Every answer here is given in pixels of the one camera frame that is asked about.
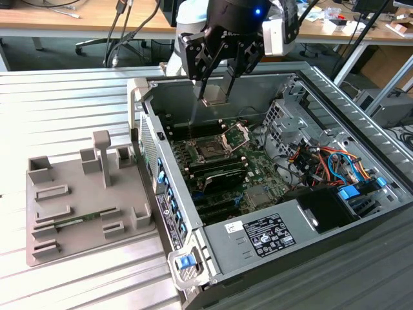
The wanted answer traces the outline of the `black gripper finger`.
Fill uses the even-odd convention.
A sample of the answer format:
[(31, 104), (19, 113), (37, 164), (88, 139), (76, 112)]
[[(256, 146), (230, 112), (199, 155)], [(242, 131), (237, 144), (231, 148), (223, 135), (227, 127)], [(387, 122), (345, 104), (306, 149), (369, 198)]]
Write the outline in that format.
[(263, 44), (238, 43), (236, 56), (228, 60), (227, 71), (224, 74), (224, 95), (229, 97), (234, 82), (241, 75), (251, 73), (264, 55)]
[(209, 85), (208, 79), (222, 60), (223, 39), (211, 33), (182, 33), (179, 48), (183, 68), (194, 84), (198, 100), (222, 100), (223, 91), (217, 85)]

